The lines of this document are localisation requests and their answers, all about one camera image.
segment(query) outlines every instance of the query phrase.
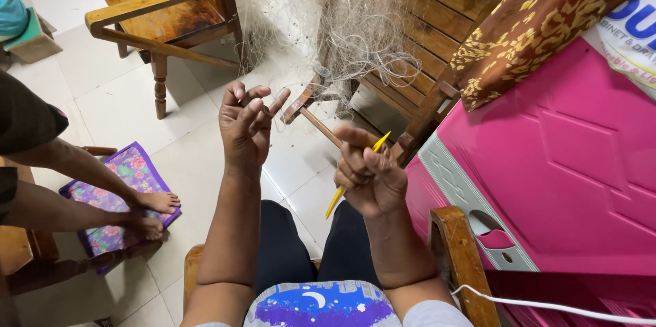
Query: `floor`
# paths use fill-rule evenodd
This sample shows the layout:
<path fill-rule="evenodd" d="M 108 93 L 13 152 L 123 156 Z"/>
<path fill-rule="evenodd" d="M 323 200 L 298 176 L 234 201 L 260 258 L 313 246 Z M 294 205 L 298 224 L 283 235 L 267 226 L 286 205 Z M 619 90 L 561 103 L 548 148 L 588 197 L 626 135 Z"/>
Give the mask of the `floor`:
<path fill-rule="evenodd" d="M 183 204 L 183 215 L 170 226 L 164 245 L 148 259 L 131 259 L 105 276 L 90 272 L 17 297 L 23 326 L 72 326 L 107 316 L 120 327 L 178 326 L 183 259 L 189 248 L 205 241 L 223 172 L 218 106 L 226 84 L 237 74 L 169 58 L 168 116 L 157 120 L 150 65 L 133 49 L 120 59 L 116 45 L 92 38 L 84 26 L 83 15 L 105 6 L 103 0 L 23 1 L 57 29 L 54 40 L 64 51 L 35 64 L 14 63 L 9 73 L 66 113 L 70 127 L 63 139 L 117 148 L 138 141 Z M 226 38 L 196 50 L 234 57 L 233 48 L 234 40 Z M 294 83 L 292 95 L 297 95 L 300 84 L 312 77 L 312 70 L 299 62 L 291 52 L 272 54 L 242 81 L 247 87 L 271 85 L 274 93 Z M 380 130 L 395 135 L 403 131 L 403 118 L 370 91 L 360 88 L 352 104 Z M 316 115 L 331 115 L 334 105 L 313 108 Z M 330 128 L 345 122 L 324 121 Z M 352 123 L 366 126 L 358 118 Z M 303 117 L 276 127 L 264 164 L 262 197 L 291 209 L 310 255 L 321 257 L 331 224 L 324 213 L 334 193 L 339 150 Z M 33 173 L 37 184 L 52 190 L 70 180 L 45 169 Z M 55 237 L 62 259 L 85 256 L 75 234 Z"/>

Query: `brown patterned cloth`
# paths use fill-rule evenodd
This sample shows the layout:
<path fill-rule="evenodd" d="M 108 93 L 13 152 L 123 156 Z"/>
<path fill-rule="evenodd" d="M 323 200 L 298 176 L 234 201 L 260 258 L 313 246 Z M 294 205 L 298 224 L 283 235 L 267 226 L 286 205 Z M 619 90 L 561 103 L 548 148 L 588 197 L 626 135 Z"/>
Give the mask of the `brown patterned cloth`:
<path fill-rule="evenodd" d="M 537 70 L 625 0 L 502 0 L 453 55 L 467 112 Z"/>

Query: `bare foot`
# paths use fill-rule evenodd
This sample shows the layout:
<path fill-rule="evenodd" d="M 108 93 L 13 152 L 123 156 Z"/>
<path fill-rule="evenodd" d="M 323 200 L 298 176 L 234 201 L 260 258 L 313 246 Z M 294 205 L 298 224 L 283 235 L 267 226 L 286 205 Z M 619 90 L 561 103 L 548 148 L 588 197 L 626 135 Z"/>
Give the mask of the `bare foot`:
<path fill-rule="evenodd" d="M 164 226 L 157 218 L 145 218 L 136 215 L 126 227 L 130 230 L 137 231 L 141 236 L 147 240 L 159 240 L 162 237 Z"/>
<path fill-rule="evenodd" d="M 175 207 L 180 206 L 180 199 L 172 192 L 138 192 L 137 204 L 155 212 L 174 214 Z"/>

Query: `floral cushion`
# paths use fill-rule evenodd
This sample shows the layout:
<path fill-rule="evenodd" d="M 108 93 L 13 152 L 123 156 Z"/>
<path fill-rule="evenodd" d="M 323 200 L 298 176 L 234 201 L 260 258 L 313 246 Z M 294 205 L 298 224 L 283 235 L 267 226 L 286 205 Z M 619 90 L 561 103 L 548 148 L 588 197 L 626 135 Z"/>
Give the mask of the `floral cushion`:
<path fill-rule="evenodd" d="M 104 163 L 126 185 L 139 192 L 169 191 L 167 185 L 155 170 L 150 158 L 137 142 L 133 142 L 126 148 L 119 150 Z M 120 197 L 107 190 L 78 180 L 69 182 L 59 189 L 59 193 L 64 197 L 85 202 L 109 212 L 129 212 L 130 210 Z M 181 214 L 180 208 L 176 208 L 174 214 L 160 214 L 152 210 L 143 210 L 142 212 L 143 215 L 148 217 L 159 218 L 165 228 Z M 126 231 L 124 228 L 117 226 L 79 231 L 78 236 L 90 257 L 107 251 L 125 249 L 136 245 L 142 240 L 134 232 Z"/>

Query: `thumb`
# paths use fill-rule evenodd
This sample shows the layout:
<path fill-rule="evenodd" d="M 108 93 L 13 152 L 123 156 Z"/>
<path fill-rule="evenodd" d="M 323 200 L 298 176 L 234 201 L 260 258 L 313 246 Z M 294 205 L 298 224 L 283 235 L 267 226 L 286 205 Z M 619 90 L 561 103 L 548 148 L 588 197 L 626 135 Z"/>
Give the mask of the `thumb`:
<path fill-rule="evenodd" d="M 260 98 L 255 98 L 242 109 L 242 111 L 237 116 L 237 120 L 235 121 L 234 125 L 238 136 L 250 137 L 250 125 L 255 121 L 257 114 L 262 110 L 263 106 L 264 101 L 262 101 Z"/>
<path fill-rule="evenodd" d="M 375 153 L 371 148 L 365 148 L 363 158 L 367 168 L 380 177 L 390 189 L 402 190 L 406 186 L 406 172 L 396 162 L 383 154 Z"/>

